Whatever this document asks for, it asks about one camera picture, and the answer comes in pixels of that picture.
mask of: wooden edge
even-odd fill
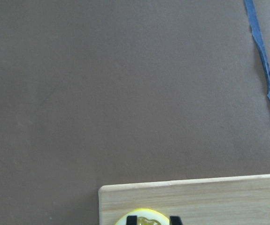
[[[114,184],[114,185],[102,186],[99,189],[98,193],[100,197],[100,195],[103,192],[110,192],[110,191],[149,188],[149,187],[163,187],[163,186],[183,185],[183,184],[211,183],[211,182],[221,182],[221,181],[268,179],[268,178],[270,178],[270,174],[237,176],[237,177],[203,178],[203,179],[191,179],[191,180],[170,180],[170,181],[156,181],[156,182],[130,183],[130,184]]]

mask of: bamboo cutting board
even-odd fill
[[[100,225],[150,208],[184,225],[270,225],[270,174],[107,185],[99,190]]]

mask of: wood grain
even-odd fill
[[[100,225],[151,208],[184,225],[270,225],[270,174],[107,185],[99,190]]]

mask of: yellow circular object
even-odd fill
[[[136,209],[118,220],[115,225],[126,225],[126,218],[128,216],[137,216],[137,225],[169,225],[169,219],[163,214],[150,209]]]

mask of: blue painter's tape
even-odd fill
[[[267,86],[268,86],[267,96],[270,100],[270,66],[268,64],[268,59],[267,59],[267,55],[266,55],[266,51],[264,47],[264,42],[263,42],[260,26],[257,19],[254,2],[253,0],[245,0],[245,5],[247,8],[248,20],[252,28],[252,34],[253,34],[255,43],[257,45],[258,51],[259,51],[264,73],[266,76],[266,81],[267,81]]]

